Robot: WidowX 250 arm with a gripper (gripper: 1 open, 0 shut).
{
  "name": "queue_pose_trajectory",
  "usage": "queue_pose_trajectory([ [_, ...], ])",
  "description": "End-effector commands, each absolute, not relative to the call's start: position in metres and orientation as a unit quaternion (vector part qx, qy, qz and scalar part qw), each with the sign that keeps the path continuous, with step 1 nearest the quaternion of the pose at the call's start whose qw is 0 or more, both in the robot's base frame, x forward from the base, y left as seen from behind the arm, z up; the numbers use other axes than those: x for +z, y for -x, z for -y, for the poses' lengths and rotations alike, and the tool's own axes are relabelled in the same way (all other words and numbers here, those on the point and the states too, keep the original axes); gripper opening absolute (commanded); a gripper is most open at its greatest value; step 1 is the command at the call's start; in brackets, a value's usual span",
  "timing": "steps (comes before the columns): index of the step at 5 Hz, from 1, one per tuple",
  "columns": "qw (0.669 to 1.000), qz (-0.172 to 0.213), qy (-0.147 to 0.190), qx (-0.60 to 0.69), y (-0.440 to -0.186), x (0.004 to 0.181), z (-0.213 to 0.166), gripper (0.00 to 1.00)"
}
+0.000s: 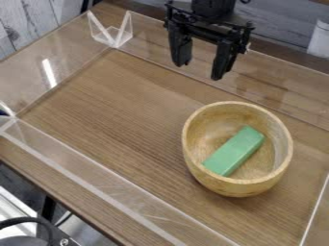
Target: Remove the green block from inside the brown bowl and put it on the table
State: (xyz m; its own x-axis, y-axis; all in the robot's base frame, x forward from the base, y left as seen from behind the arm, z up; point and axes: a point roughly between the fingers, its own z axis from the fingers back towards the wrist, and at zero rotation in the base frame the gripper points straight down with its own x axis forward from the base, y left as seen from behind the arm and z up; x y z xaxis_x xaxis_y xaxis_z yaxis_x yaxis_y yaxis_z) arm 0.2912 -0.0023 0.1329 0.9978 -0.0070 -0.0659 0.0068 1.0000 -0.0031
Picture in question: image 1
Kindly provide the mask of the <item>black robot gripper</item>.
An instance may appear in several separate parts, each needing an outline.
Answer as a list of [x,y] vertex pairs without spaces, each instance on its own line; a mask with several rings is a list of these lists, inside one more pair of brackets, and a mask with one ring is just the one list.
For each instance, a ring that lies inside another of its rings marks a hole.
[[253,30],[251,21],[235,14],[235,5],[249,0],[167,0],[164,27],[168,29],[171,59],[175,66],[191,61],[191,37],[216,44],[211,79],[217,81],[231,69],[236,53],[248,48],[248,38]]

